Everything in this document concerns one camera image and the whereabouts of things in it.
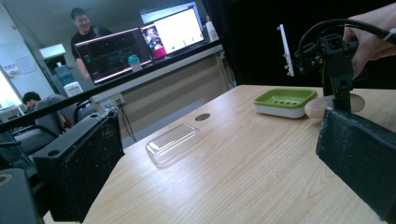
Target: clear plastic container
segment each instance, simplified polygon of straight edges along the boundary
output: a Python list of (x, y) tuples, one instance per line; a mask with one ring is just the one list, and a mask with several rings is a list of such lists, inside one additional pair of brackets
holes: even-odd
[(194, 146), (201, 139), (201, 133), (197, 128), (181, 124), (150, 141), (146, 145), (146, 151), (154, 163), (163, 164)]
[(142, 69), (142, 64), (140, 64), (140, 59), (135, 54), (128, 58), (128, 64), (131, 66), (133, 72)]

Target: black cable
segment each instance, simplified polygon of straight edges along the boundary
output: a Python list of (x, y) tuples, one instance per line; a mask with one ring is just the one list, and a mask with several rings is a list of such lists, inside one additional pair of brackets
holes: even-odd
[(122, 122), (124, 123), (126, 132), (129, 134), (129, 136), (131, 136), (131, 137), (134, 139), (135, 142), (137, 142), (137, 141), (136, 141), (136, 138), (134, 137), (134, 131), (132, 130), (131, 123), (129, 122), (128, 116), (126, 116), (126, 113), (125, 113), (125, 111), (123, 110), (121, 104), (119, 104), (119, 108), (121, 109)]
[[(366, 23), (363, 21), (354, 21), (354, 20), (348, 20), (348, 19), (336, 19), (336, 20), (322, 21), (322, 22), (319, 22), (316, 25), (312, 26), (307, 32), (305, 32), (305, 34), (301, 38), (300, 44), (299, 44), (299, 54), (300, 54), (301, 61), (304, 59), (303, 48), (304, 48), (305, 40), (307, 39), (307, 37), (312, 32), (314, 32), (318, 29), (323, 29), (323, 27), (334, 26), (334, 25), (357, 28), (357, 29), (360, 29), (363, 31), (367, 31), (373, 35), (377, 35), (378, 37), (380, 37), (382, 39), (384, 39), (386, 36), (391, 34), (390, 31), (383, 30), (379, 27), (373, 26), (372, 24), (369, 24), (369, 23)], [(395, 44), (396, 37), (393, 35), (392, 38), (388, 38), (387, 41), (392, 44)]]
[(232, 78), (233, 78), (233, 80), (231, 81), (231, 86), (233, 87), (233, 88), (235, 88), (236, 87), (236, 80), (235, 80), (235, 75), (233, 74), (233, 69), (230, 67), (230, 72), (231, 72), (231, 76), (232, 76)]

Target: ceiling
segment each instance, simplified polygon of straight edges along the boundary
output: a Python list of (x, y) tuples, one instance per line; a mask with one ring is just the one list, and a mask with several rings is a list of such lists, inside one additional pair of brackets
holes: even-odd
[(0, 0), (22, 35), (29, 35), (37, 45), (46, 47), (60, 39), (69, 39), (78, 30), (70, 11), (87, 10), (91, 24), (107, 28), (125, 26), (140, 19), (140, 9), (154, 7), (170, 0)]

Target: green tray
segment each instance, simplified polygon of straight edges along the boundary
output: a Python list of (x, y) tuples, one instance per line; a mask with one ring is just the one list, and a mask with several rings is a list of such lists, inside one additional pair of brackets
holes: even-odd
[(300, 118), (305, 115), (306, 103), (318, 96), (313, 89), (274, 88), (254, 100), (259, 113), (286, 118)]

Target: wooden table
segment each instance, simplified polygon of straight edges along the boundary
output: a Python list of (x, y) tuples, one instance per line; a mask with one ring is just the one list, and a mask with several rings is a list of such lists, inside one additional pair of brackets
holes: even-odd
[[(238, 86), (126, 148), (84, 223), (383, 223), (316, 155), (320, 119), (255, 111), (272, 88)], [(396, 91), (353, 92), (396, 131)], [(146, 144), (184, 123), (203, 139), (156, 166)]]

